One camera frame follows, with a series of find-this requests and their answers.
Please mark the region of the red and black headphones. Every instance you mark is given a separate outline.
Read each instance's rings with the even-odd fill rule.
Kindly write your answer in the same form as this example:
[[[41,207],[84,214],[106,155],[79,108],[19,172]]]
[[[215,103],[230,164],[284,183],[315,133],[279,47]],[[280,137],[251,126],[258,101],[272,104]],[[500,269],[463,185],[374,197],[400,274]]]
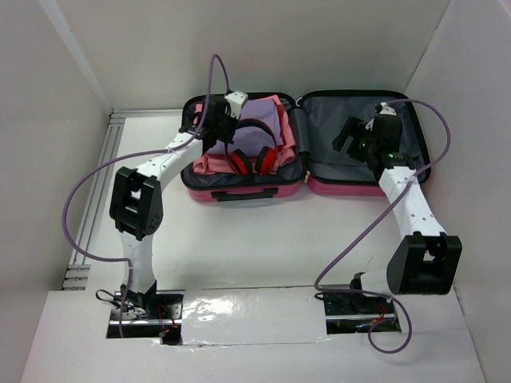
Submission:
[[[277,160],[278,145],[277,139],[271,128],[261,120],[254,118],[241,119],[235,127],[235,131],[243,128],[257,128],[265,132],[270,138],[272,145],[259,145],[256,146],[252,143],[251,148],[256,148],[257,153],[255,156],[250,156],[241,148],[229,151],[229,145],[234,141],[231,139],[224,143],[224,155],[231,170],[238,176],[249,176],[254,172],[260,176],[268,175]]]

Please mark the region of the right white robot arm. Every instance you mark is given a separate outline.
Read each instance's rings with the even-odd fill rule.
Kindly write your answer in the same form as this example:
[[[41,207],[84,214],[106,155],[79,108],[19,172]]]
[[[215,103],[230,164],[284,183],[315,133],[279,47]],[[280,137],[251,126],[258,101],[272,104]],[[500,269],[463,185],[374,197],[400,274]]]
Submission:
[[[332,147],[367,165],[390,203],[401,242],[386,269],[355,276],[348,294],[352,310],[367,312],[376,294],[445,295],[450,292],[462,252],[461,240],[436,220],[416,176],[412,158],[401,152],[402,121],[384,108],[368,122],[349,116]]]

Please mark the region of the pink sweater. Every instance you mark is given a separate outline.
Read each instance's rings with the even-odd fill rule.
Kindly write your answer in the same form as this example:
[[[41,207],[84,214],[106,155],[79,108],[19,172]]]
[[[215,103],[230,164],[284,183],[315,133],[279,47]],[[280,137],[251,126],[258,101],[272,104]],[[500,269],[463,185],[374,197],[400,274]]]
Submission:
[[[292,163],[295,160],[295,136],[292,131],[288,113],[284,107],[283,102],[275,94],[267,97],[256,98],[259,99],[271,99],[276,103],[277,113],[280,122],[280,135],[282,144],[278,146],[277,160],[272,171],[269,173],[274,175],[277,173],[279,168]],[[228,165],[225,156],[216,156],[204,154],[192,165],[193,172],[201,176],[212,176],[220,173],[233,174],[234,172]]]

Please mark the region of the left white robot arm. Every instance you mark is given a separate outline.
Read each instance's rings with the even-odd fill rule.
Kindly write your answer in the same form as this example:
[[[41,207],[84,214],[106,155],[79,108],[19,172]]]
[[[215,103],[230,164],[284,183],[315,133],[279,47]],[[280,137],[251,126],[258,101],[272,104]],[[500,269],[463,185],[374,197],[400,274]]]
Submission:
[[[232,141],[247,101],[248,95],[240,91],[210,96],[198,124],[184,124],[163,152],[117,171],[109,215],[120,233],[122,257],[128,260],[121,293],[137,317],[149,318],[157,309],[153,235],[164,218],[163,190],[217,141]]]

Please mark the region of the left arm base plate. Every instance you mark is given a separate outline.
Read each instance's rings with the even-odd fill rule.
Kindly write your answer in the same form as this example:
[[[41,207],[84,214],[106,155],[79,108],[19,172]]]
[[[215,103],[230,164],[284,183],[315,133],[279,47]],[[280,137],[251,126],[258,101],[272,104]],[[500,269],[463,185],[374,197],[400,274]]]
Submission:
[[[103,303],[110,307],[109,324],[117,325],[122,319],[123,325],[132,324],[156,324],[177,326],[182,323],[184,294],[178,292],[157,292],[156,297],[147,309],[136,308],[132,303],[127,303],[125,312],[121,314],[121,296],[116,294],[114,298],[107,298]]]

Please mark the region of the white glossy cover sheet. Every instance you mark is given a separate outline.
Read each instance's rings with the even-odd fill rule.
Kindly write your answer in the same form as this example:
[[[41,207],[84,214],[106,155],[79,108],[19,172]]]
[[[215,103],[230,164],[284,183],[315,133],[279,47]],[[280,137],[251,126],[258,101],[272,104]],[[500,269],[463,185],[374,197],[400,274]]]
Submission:
[[[312,344],[328,339],[323,304],[310,287],[190,290],[185,345]]]

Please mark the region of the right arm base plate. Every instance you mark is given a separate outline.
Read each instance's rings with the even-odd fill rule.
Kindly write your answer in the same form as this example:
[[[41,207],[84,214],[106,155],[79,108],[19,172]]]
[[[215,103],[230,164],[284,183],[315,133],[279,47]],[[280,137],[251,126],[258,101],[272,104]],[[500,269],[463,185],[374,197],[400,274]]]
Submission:
[[[373,315],[382,318],[394,315],[394,306],[384,298],[367,297],[363,294],[317,293],[323,302],[326,316]]]

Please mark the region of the purple garment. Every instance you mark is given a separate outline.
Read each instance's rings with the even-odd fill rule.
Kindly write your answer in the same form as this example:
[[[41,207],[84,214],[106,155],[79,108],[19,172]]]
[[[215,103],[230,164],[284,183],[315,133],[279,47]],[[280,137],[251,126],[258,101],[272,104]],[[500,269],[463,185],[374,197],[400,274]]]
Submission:
[[[248,101],[242,110],[239,121],[247,118],[254,118],[266,123],[274,132],[277,139],[277,145],[279,146],[282,144],[282,139],[279,137],[279,116],[277,113],[276,103],[273,100],[259,99]],[[251,148],[252,143],[255,143],[256,146],[265,144],[269,146],[272,145],[271,138],[265,132],[257,128],[243,128],[235,131],[233,141],[234,143],[229,145],[229,151],[241,148],[249,156],[251,154],[255,156],[257,153],[256,148]],[[225,156],[224,143],[217,141],[214,146],[204,146],[203,153],[208,155]]]

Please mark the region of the pink hard-shell suitcase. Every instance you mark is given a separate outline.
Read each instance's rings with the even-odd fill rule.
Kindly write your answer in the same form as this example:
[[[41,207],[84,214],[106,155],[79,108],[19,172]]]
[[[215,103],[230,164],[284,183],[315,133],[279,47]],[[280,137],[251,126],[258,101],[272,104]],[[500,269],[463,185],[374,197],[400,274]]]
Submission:
[[[284,198],[302,184],[319,195],[381,196],[382,190],[368,164],[369,155],[381,149],[387,134],[364,132],[375,115],[374,107],[396,101],[402,135],[392,152],[400,152],[415,168],[430,162],[417,113],[405,95],[388,90],[324,90],[298,100],[277,96],[298,142],[295,160],[274,176],[240,176],[219,173],[202,176],[187,166],[180,174],[190,196],[197,202]]]

